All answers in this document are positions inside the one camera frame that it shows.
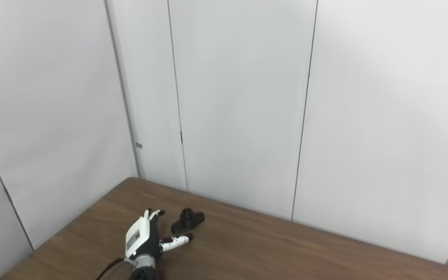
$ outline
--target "wooden table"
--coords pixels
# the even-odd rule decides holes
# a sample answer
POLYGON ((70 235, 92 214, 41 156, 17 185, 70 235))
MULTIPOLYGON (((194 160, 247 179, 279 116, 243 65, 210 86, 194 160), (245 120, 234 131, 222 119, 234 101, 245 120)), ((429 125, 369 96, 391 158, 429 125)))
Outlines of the wooden table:
MULTIPOLYGON (((126 231, 147 208, 164 209, 160 236, 185 207, 202 211, 194 240, 164 253, 165 280, 444 280, 448 266, 250 210, 130 178, 123 181, 3 280, 94 280, 122 257, 126 231)), ((127 280, 118 264, 104 280, 127 280)))

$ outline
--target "black fingertip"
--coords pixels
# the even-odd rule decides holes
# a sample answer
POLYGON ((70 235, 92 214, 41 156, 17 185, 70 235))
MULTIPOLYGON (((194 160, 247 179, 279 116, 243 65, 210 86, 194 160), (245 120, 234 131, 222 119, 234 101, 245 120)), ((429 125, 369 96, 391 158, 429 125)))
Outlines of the black fingertip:
POLYGON ((160 239, 160 241, 162 241, 162 243, 171 243, 174 239, 172 239, 172 237, 164 237, 160 239))
POLYGON ((186 236, 187 238, 189 238, 189 240, 190 241, 192 241, 193 240, 193 235, 192 234, 190 234, 190 233, 188 233, 188 234, 185 234, 184 236, 186 236))

